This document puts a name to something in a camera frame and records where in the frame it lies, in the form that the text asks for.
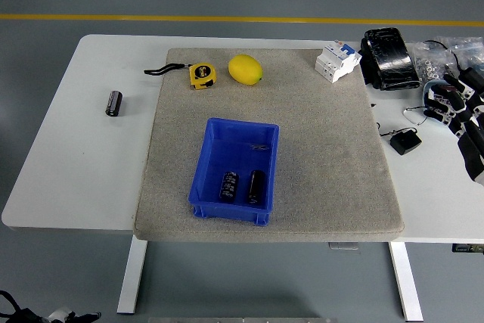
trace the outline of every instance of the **blue plastic bin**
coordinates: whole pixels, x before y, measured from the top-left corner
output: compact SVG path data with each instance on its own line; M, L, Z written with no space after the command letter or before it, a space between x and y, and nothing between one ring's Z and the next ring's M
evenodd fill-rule
M279 127L274 124L208 119L188 196L194 205L194 215L267 225L272 211L278 138ZM253 170L265 173L265 187L258 204L250 204L247 199ZM219 197L226 172L235 172L239 177L233 202L224 202Z

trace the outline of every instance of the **gray floor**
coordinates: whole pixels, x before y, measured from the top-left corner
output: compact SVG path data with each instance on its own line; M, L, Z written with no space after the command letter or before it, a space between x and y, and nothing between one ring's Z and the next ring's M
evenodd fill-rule
M484 19L482 0L0 0L0 14L142 14ZM0 20L0 209L48 105L86 34L359 40L365 24ZM406 41L482 36L482 27L397 26ZM12 231L0 226L0 290L48 315L68 305L101 321L151 316L321 316L404 321L385 244L149 243L137 313L117 315L129 236ZM427 322L480 321L484 256L409 244ZM0 311L7 310L0 302Z

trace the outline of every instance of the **electrolytic capacitor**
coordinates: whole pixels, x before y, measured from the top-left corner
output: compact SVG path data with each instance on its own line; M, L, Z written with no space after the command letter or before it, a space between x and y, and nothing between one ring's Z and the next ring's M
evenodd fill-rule
M239 176L236 172L226 172L220 187L219 198L224 202L234 202Z
M247 202L250 204L261 204L264 187L265 173L262 170L253 170L250 173L250 186Z
M123 94L119 91L112 91L106 106L106 115L118 116Z

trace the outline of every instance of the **plastic bag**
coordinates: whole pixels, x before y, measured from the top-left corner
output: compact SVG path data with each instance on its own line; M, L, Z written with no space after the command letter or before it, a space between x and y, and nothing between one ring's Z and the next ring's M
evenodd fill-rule
M462 70L472 67L484 76L484 38L483 37L437 37L437 40L453 51Z
M419 42L413 47L413 62L422 85L429 81L443 79L445 65L457 69L454 55L439 43Z

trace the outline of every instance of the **lemon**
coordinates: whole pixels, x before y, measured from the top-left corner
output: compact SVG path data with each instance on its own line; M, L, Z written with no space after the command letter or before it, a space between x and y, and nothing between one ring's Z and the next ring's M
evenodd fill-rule
M248 54L238 54L228 62L228 72L235 81L255 85L262 79L260 63Z

